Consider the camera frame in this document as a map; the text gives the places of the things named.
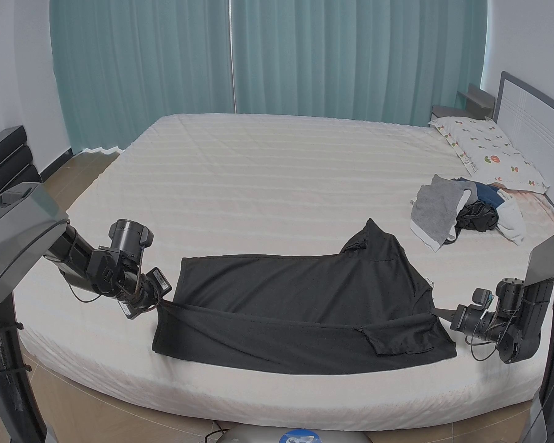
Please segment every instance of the mattress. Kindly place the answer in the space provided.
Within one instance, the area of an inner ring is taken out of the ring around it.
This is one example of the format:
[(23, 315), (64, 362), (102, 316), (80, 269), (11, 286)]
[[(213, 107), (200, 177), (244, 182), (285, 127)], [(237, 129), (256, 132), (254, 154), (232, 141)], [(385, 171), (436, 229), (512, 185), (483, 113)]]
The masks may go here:
[[(464, 231), (432, 252), (410, 230), (410, 199), (434, 174), (467, 176), (435, 129), (247, 114), (161, 118), (78, 198), (68, 213), (94, 247), (130, 218), (154, 232), (143, 267), (176, 283), (182, 257), (337, 252), (368, 218), (394, 234), (433, 285), (435, 304), (469, 304), (476, 287), (524, 277), (532, 247), (554, 233), (545, 197), (516, 193), (528, 235)], [(82, 298), (89, 292), (78, 291)], [(350, 375), (233, 369), (155, 354), (156, 313), (125, 318), (118, 303), (78, 302), (41, 259), (15, 291), (27, 349), (92, 389), (191, 417), (257, 425), (374, 431), (438, 425), (532, 398), (548, 352), (551, 308), (533, 358), (475, 361), (449, 331), (456, 358)], [(492, 348), (476, 347), (477, 356)]]

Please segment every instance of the white wall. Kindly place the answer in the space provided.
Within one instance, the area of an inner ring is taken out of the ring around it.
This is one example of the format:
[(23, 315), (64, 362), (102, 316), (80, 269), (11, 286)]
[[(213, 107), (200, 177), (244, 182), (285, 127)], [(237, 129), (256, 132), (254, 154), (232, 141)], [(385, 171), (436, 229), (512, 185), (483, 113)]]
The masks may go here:
[(70, 148), (53, 74), (49, 0), (0, 0), (0, 131), (20, 124), (39, 172)]
[(482, 89), (496, 96), (503, 70), (554, 99), (554, 0), (488, 0)]

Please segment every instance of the floor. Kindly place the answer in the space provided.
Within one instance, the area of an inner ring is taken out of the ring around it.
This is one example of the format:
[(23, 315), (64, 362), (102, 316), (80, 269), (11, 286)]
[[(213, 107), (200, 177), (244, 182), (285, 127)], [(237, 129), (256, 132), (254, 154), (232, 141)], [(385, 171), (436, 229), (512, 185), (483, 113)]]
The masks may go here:
[[(118, 154), (83, 153), (70, 159), (45, 187), (66, 209), (114, 161)], [(180, 417), (119, 401), (86, 388), (46, 368), (23, 351), (32, 371), (29, 379), (44, 418), (60, 443), (199, 443), (217, 430), (217, 423)], [(374, 443), (515, 443), (529, 402), (495, 410), (453, 424), (410, 430), (370, 432)], [(218, 422), (222, 428), (235, 425)], [(215, 434), (209, 441), (215, 441)], [(9, 438), (0, 421), (0, 443)]]

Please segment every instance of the black baseboard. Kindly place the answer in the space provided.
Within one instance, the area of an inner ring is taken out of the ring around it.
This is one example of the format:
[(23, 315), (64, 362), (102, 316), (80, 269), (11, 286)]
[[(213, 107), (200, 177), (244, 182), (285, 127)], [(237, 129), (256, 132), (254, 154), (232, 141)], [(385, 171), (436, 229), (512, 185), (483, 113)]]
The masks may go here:
[(54, 162), (52, 162), (49, 166), (43, 169), (43, 171), (39, 174), (41, 176), (41, 181), (45, 182), (46, 180), (48, 180), (60, 167), (62, 167), (65, 163), (72, 159), (72, 156), (72, 148), (70, 148)]

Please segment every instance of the pillow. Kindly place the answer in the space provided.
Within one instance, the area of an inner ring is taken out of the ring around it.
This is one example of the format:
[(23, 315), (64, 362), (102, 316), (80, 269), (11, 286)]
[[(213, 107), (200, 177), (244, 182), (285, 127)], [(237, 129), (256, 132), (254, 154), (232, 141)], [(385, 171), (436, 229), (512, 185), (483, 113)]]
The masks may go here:
[(429, 122), (456, 151), (473, 180), (543, 194), (549, 187), (492, 120), (446, 116)]

